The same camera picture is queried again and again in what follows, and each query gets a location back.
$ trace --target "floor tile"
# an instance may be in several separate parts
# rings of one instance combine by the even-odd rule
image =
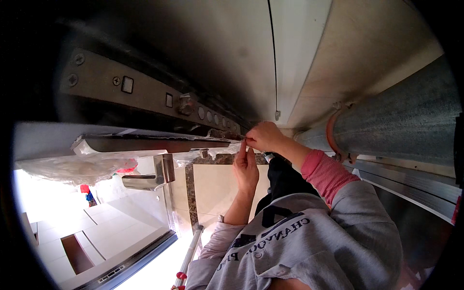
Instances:
[[[252,216],[259,200],[267,194],[270,185],[267,178],[268,168],[268,165],[258,165],[259,182],[251,209]],[[232,165],[195,164],[193,174],[198,213],[224,215],[237,194]]]
[[[64,247],[60,239],[56,239],[50,243],[38,245],[37,251],[39,252],[39,256],[44,263],[48,263],[66,256],[66,252],[64,251]]]
[[[187,185],[185,182],[185,167],[174,169],[175,181],[171,183],[173,207],[188,211]]]
[[[76,275],[67,256],[45,263],[45,267],[57,283],[66,281]]]
[[[174,210],[175,222],[178,229],[177,237],[192,238],[192,224],[190,223],[190,214],[188,211],[176,208]]]
[[[94,246],[89,245],[84,248],[84,252],[87,254],[89,259],[92,261],[92,263],[97,266],[98,264],[103,263],[105,260],[103,260],[102,256],[97,252],[97,250],[94,248]]]

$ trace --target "metal pipe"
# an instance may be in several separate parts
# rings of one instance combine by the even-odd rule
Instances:
[[[336,118],[333,140],[351,154],[453,166],[453,140],[461,103],[445,56],[380,94],[345,109]],[[327,147],[326,124],[296,140]]]
[[[177,275],[177,278],[175,280],[174,286],[182,286],[187,278],[187,269],[188,269],[188,264],[193,259],[193,256],[195,254],[195,251],[198,246],[198,241],[200,240],[201,233],[204,230],[204,226],[198,226],[197,230],[195,231],[195,234],[193,234],[193,239],[192,242],[190,243],[190,246],[188,247],[187,254],[185,254],[184,262],[182,262],[182,266],[180,267],[179,273],[183,273],[184,275]]]

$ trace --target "red cloth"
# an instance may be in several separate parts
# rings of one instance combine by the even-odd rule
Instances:
[[[81,184],[81,192],[89,193],[90,192],[89,186],[87,184]]]
[[[129,173],[129,172],[133,172],[135,169],[135,167],[132,167],[132,168],[123,168],[123,169],[119,169],[117,172],[119,173]]]
[[[348,172],[341,163],[320,150],[312,150],[308,153],[301,166],[301,174],[317,189],[319,195],[325,198],[329,207],[340,188],[352,181],[360,180],[359,177]]]

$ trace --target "person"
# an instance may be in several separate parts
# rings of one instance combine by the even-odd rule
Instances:
[[[252,148],[283,156],[301,174],[268,155],[271,189],[248,223],[259,179]],[[233,170],[238,193],[198,260],[190,263],[186,289],[396,285],[403,257],[400,236],[372,185],[322,151],[283,136],[272,122],[246,134]]]

